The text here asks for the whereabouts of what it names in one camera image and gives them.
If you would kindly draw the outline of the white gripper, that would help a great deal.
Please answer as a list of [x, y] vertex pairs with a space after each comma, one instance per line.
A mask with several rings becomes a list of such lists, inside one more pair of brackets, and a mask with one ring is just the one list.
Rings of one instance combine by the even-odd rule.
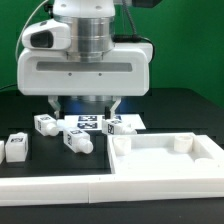
[[153, 47], [149, 43], [117, 43], [98, 62], [75, 62], [63, 51], [26, 49], [17, 69], [18, 89], [25, 95], [46, 95], [56, 118], [57, 96], [113, 96], [106, 119], [113, 119], [120, 96], [142, 96], [149, 90]]

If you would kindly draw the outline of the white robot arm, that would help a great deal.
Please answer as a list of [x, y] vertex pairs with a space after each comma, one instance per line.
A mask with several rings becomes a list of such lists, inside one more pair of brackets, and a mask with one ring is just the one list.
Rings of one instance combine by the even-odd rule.
[[162, 0], [54, 0], [52, 18], [22, 34], [18, 89], [46, 95], [56, 112], [60, 96], [113, 100], [149, 90], [150, 40], [114, 33], [115, 6], [153, 8]]

